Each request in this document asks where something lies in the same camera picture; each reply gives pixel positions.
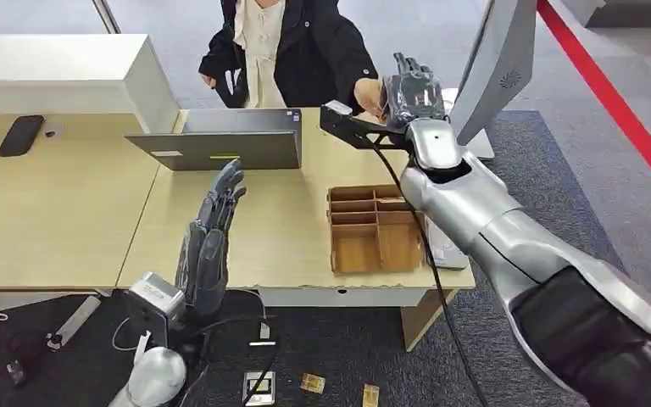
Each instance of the person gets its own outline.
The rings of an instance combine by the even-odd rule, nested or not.
[[[317,107],[333,99],[382,117],[381,82],[337,0],[220,0],[223,28],[198,72],[211,89],[240,70],[229,107]],[[219,95],[226,102],[222,88]]]

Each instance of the black jacket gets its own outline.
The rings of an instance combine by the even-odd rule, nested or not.
[[[275,83],[289,107],[314,107],[338,99],[362,111],[353,95],[355,82],[378,73],[363,37],[338,12],[337,0],[284,0],[286,10],[275,58]],[[246,57],[233,42],[236,0],[220,0],[223,29],[209,44],[198,72],[216,79],[226,106],[242,107],[248,97]],[[225,72],[241,70],[233,94],[226,94]]]

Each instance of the white shirt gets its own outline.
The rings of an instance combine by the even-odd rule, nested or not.
[[[246,108],[285,108],[275,84],[275,55],[281,42],[286,0],[261,8],[256,0],[238,0],[233,42],[246,52],[248,100]]]

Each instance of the laptop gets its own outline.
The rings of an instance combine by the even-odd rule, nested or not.
[[[179,134],[125,138],[173,171],[220,170],[240,159],[245,170],[301,167],[300,109],[192,109]]]

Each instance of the silver robotic arm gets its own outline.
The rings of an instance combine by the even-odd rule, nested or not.
[[[430,70],[396,60],[399,74],[385,80],[382,99],[387,125],[331,102],[321,108],[321,128],[355,148],[409,153],[403,195],[480,266],[536,369],[593,406],[651,407],[651,296],[522,212],[458,144]]]

